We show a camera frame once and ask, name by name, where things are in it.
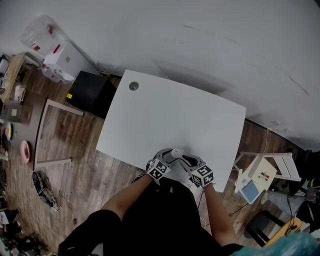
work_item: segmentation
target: wooden floor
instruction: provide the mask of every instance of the wooden floor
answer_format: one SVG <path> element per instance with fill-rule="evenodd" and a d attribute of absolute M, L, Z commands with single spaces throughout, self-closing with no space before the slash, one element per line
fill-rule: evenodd
<path fill-rule="evenodd" d="M 112 82 L 117 84 L 119 80 L 113 79 Z M 32 72 L 27 81 L 27 90 L 46 95 L 62 104 L 66 104 L 65 97 L 70 87 L 50 82 L 37 70 Z M 33 186 L 32 170 L 21 163 L 20 155 L 15 150 L 9 148 L 9 161 L 3 164 L 7 173 L 6 194 L 9 207 L 21 210 L 18 220 L 24 232 L 27 235 L 37 233 L 52 252 L 57 251 L 59 243 L 75 228 L 74 218 L 77 219 L 77 225 L 82 223 L 89 214 L 99 210 L 112 195 L 130 184 L 135 176 L 134 166 L 96 150 L 103 123 L 102 119 L 89 113 L 81 117 L 54 108 L 48 110 L 40 141 L 39 160 L 72 157 L 70 164 L 40 169 L 46 172 L 50 180 L 59 205 L 58 211 L 50 209 L 38 198 Z M 271 133 L 268 134 L 267 140 L 267 153 L 283 153 L 287 148 L 293 148 L 294 153 L 299 150 L 295 145 Z M 263 152 L 265 143 L 266 130 L 246 121 L 239 152 Z M 250 159 L 244 157 L 238 166 L 245 168 L 249 162 Z M 232 171 L 231 177 L 235 179 L 237 172 Z M 192 190 L 198 202 L 202 189 Z M 67 201 L 59 197 L 59 193 L 67 198 Z M 234 185 L 229 181 L 220 198 L 229 213 L 246 204 L 244 199 L 234 194 Z M 270 203 L 261 206 L 257 200 L 255 204 L 247 205 L 232 215 L 231 220 L 242 245 L 257 246 L 253 239 L 244 237 L 243 231 L 252 216 L 264 209 L 276 216 L 281 213 L 276 206 Z M 205 195 L 202 197 L 199 211 L 201 217 L 209 223 Z"/>

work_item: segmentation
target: white chair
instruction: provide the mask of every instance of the white chair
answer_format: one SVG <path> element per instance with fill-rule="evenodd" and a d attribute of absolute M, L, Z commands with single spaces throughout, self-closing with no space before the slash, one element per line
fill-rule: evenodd
<path fill-rule="evenodd" d="M 248 168 L 243 172 L 242 169 L 238 168 L 237 162 L 242 158 L 242 156 L 255 156 L 253 161 L 250 163 Z M 277 175 L 277 170 L 266 160 L 266 158 L 273 158 L 277 164 L 282 175 Z M 264 185 L 257 184 L 255 182 L 258 194 L 255 196 L 254 200 L 264 191 L 267 190 L 274 178 L 285 179 L 289 181 L 299 182 L 301 178 L 299 177 L 296 165 L 292 158 L 292 153 L 252 153 L 252 152 L 240 152 L 239 157 L 235 160 L 233 164 L 234 168 L 239 172 L 237 181 L 234 183 L 234 192 L 240 194 L 246 199 L 246 196 L 242 193 L 242 189 L 252 180 L 256 173 L 261 172 L 268 173 L 270 180 L 265 182 Z"/>

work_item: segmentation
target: shoe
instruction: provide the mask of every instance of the shoe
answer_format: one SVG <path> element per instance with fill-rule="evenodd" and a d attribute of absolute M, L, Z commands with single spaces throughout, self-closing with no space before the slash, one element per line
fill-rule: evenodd
<path fill-rule="evenodd" d="M 266 201 L 268 201 L 268 191 L 264 192 L 263 197 L 261 198 L 260 204 L 264 204 Z"/>

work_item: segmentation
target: white table leg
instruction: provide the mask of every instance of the white table leg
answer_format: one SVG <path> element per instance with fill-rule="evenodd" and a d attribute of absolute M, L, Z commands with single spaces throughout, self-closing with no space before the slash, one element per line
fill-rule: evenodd
<path fill-rule="evenodd" d="M 58 102 L 55 102 L 51 99 L 47 99 L 44 109 L 43 109 L 43 114 L 41 117 L 41 121 L 40 121 L 40 125 L 39 125 L 39 132 L 37 134 L 37 138 L 36 138 L 36 145 L 35 145 L 35 156 L 34 156 L 34 168 L 39 168 L 39 167 L 46 167 L 46 166 L 52 166 L 52 165 L 59 165 L 59 164 L 67 164 L 70 163 L 72 161 L 72 159 L 69 158 L 64 158 L 64 159 L 55 159 L 55 160 L 45 160 L 45 161 L 38 161 L 38 149 L 40 147 L 40 138 L 41 138 L 41 134 L 44 128 L 44 124 L 45 124 L 45 118 L 46 118 L 46 114 L 48 111 L 48 106 L 53 106 L 55 108 L 64 110 L 64 111 L 68 111 L 70 113 L 79 115 L 79 116 L 83 116 L 84 112 L 79 111 L 77 109 L 74 109 L 72 107 L 60 104 Z"/>

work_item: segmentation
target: white table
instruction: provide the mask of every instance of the white table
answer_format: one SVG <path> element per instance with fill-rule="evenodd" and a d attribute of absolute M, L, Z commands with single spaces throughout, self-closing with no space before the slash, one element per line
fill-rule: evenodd
<path fill-rule="evenodd" d="M 137 90 L 129 88 L 138 82 Z M 245 121 L 246 108 L 182 83 L 126 70 L 106 116 L 96 149 L 141 169 L 161 149 L 201 157 L 223 192 Z M 166 176 L 190 183 L 176 164 Z"/>

